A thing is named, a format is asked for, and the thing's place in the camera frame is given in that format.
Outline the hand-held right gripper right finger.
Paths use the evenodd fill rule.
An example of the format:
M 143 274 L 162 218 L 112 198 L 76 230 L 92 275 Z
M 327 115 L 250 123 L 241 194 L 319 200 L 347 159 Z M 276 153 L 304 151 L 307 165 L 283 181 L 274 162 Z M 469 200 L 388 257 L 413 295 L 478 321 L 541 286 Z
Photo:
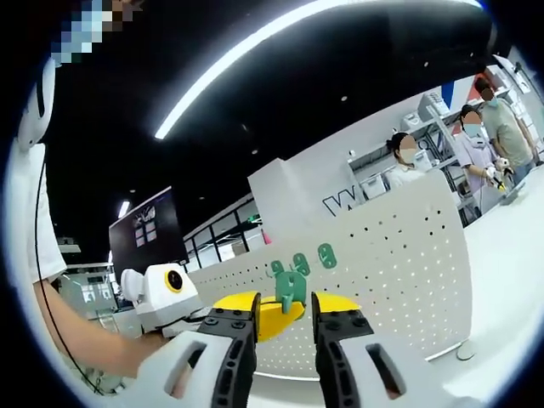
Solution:
M 312 292 L 315 368 L 327 407 L 424 407 L 425 361 L 376 332 L 346 297 Z

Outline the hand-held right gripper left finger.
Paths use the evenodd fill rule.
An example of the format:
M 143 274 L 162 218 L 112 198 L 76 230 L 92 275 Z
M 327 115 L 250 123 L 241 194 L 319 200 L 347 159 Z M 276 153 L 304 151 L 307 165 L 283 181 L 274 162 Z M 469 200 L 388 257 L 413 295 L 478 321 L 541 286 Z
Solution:
M 180 333 L 138 374 L 139 407 L 246 407 L 256 370 L 260 293 L 217 301 L 197 331 Z

